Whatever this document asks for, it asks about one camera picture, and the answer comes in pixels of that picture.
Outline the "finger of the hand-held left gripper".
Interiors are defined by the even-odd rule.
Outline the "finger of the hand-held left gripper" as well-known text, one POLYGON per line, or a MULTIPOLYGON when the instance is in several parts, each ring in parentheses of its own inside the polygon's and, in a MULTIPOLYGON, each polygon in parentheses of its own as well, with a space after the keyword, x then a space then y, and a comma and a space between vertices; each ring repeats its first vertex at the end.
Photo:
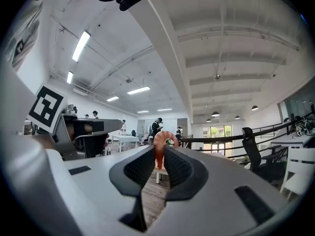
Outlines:
POLYGON ((119 119, 79 118, 73 127, 75 135, 103 135, 122 128, 122 122, 119 119))

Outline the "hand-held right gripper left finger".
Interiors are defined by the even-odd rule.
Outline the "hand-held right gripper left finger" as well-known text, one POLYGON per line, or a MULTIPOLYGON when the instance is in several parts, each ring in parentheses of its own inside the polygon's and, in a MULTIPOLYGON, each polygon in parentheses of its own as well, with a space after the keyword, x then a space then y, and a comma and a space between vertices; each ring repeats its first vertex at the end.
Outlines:
POLYGON ((63 161, 46 151, 63 201, 51 215, 55 236, 156 236, 146 227, 141 191, 155 166, 153 146, 105 157, 63 161))

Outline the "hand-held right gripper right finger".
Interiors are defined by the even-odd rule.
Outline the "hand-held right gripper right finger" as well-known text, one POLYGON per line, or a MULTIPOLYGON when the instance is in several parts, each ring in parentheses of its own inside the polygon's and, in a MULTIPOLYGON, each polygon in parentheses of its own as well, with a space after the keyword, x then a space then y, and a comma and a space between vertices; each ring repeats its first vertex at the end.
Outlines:
POLYGON ((166 146, 164 164, 171 188, 149 236, 266 236, 285 218, 278 190, 227 158, 166 146))

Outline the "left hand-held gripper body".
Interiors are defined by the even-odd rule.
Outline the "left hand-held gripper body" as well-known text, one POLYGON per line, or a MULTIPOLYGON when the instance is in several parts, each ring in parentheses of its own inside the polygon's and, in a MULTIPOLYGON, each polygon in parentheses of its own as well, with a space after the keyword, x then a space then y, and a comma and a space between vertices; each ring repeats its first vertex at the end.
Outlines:
POLYGON ((36 97, 28 114, 34 133, 49 136, 64 160, 84 159, 85 152, 79 150, 67 129, 78 120, 74 105, 69 105, 67 96, 48 84, 41 85, 36 97))

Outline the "orange shrimp toy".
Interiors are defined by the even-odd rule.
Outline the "orange shrimp toy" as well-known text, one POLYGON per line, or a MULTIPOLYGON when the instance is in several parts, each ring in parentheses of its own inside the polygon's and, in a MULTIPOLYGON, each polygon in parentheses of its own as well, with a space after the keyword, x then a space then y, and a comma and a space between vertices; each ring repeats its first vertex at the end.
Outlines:
POLYGON ((154 138, 154 150, 155 150, 155 158, 157 162, 157 167, 162 169, 163 157, 164 157, 164 146, 166 145, 166 140, 170 139, 174 143, 174 147, 178 147, 178 139, 173 133, 168 131, 161 131, 155 135, 154 138))

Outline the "white table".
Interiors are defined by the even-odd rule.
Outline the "white table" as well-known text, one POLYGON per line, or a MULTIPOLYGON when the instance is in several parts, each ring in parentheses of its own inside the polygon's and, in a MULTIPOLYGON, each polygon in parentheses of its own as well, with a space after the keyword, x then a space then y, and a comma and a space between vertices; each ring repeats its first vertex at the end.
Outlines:
POLYGON ((139 143, 139 138, 134 136, 127 136, 127 135, 113 135, 111 137, 112 143, 114 141, 119 142, 119 152, 122 152, 122 144, 124 143, 135 143, 135 146, 139 143))

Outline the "black metal railing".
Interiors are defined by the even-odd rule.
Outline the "black metal railing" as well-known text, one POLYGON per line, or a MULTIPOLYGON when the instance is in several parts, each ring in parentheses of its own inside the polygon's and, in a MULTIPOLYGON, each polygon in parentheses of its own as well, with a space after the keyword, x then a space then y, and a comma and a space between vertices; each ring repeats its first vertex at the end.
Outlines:
MULTIPOLYGON (((268 139, 257 142, 256 143, 257 145, 274 141, 277 138, 290 135, 293 132, 293 127, 296 122, 298 122, 297 117, 295 117, 294 114, 292 114, 291 121, 284 122, 283 124, 277 123, 274 125, 268 125, 265 127, 257 128, 259 131, 253 132, 251 134, 251 137, 255 137, 255 138, 259 137, 262 139, 263 136, 265 135, 273 134, 272 137, 269 137, 268 139)), ((180 146, 183 148, 191 149, 193 143, 220 144, 220 143, 241 141, 241 140, 243 140, 243 134, 237 135, 237 136, 220 137, 220 138, 193 138, 191 136, 190 138, 182 138, 180 146)))

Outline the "black office chair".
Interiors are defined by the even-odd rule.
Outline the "black office chair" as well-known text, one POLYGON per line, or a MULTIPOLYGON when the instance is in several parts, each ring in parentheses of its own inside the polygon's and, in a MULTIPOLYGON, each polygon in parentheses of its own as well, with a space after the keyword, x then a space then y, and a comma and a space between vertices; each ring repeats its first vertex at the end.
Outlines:
POLYGON ((250 170, 269 183, 283 179, 285 162, 281 161, 281 158, 285 156, 287 147, 281 145, 271 146, 266 149, 270 150, 271 154, 261 156, 252 129, 244 127, 242 130, 242 144, 251 163, 250 170))

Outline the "large glass window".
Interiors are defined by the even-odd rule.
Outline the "large glass window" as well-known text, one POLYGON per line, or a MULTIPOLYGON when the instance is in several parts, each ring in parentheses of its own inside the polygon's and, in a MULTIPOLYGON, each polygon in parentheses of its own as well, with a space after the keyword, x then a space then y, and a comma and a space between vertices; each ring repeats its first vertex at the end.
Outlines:
MULTIPOLYGON (((203 137, 204 138, 223 138, 232 136, 232 126, 224 125, 224 126, 212 126, 212 127, 203 127, 203 137)), ((205 153, 221 153, 224 156, 232 156, 233 150, 232 141, 225 142, 211 142, 204 143, 203 149, 205 153)))

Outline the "beige printed sweatshirt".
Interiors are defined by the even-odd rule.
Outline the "beige printed sweatshirt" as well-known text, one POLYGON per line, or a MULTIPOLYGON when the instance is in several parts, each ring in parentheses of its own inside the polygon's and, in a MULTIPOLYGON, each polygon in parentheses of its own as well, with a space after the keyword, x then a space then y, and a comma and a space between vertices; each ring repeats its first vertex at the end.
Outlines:
POLYGON ((31 0, 19 12, 4 44, 4 59, 18 71, 35 45, 44 0, 31 0))

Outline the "group of ceiling light panels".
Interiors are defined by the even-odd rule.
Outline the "group of ceiling light panels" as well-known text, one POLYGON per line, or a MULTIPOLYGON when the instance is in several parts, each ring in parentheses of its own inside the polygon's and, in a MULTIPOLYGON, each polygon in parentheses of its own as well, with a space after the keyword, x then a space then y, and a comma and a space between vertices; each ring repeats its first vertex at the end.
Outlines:
MULTIPOLYGON (((74 50, 74 53, 72 55, 72 59, 75 62, 78 62, 78 59, 80 57, 80 54, 82 53, 83 49, 86 47, 89 47, 90 49, 92 49, 91 46, 89 46, 87 44, 88 40, 91 39, 92 37, 88 34, 87 31, 83 32, 82 36, 79 38, 79 41, 76 45, 76 48, 74 50)), ((121 74, 123 74, 127 80, 126 83, 134 83, 135 85, 138 86, 137 89, 131 90, 130 92, 127 92, 126 95, 135 95, 136 93, 143 93, 146 91, 149 91, 150 88, 148 86, 139 86, 134 79, 132 79, 131 77, 127 76, 127 74, 123 73, 122 69, 124 67, 127 67, 129 64, 134 63, 135 61, 140 60, 141 58, 151 54, 155 52, 155 49, 153 46, 147 47, 143 50, 141 50, 140 52, 134 54, 133 56, 123 60, 122 62, 118 63, 117 65, 114 65, 103 77, 101 77, 98 82, 96 83, 95 86, 91 87, 91 93, 95 93, 97 91, 97 88, 103 84, 107 79, 109 78, 113 78, 113 76, 120 72, 121 74)))

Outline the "white chair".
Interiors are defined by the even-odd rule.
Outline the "white chair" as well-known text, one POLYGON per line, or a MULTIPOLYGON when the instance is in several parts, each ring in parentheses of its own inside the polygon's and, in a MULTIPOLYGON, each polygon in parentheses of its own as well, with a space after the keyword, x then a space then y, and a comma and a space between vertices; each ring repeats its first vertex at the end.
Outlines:
POLYGON ((315 179, 315 148, 288 148, 285 176, 280 189, 288 191, 287 200, 291 195, 301 196, 308 190, 315 179))

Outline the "white desk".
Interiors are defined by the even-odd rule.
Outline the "white desk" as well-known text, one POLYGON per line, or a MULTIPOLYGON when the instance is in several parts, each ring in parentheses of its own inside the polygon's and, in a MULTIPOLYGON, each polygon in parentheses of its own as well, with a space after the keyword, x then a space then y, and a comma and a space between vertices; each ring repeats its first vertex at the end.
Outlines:
POLYGON ((312 138, 315 138, 315 134, 309 136, 294 136, 293 134, 290 134, 273 139, 271 141, 271 146, 280 145, 282 147, 304 148, 312 138))

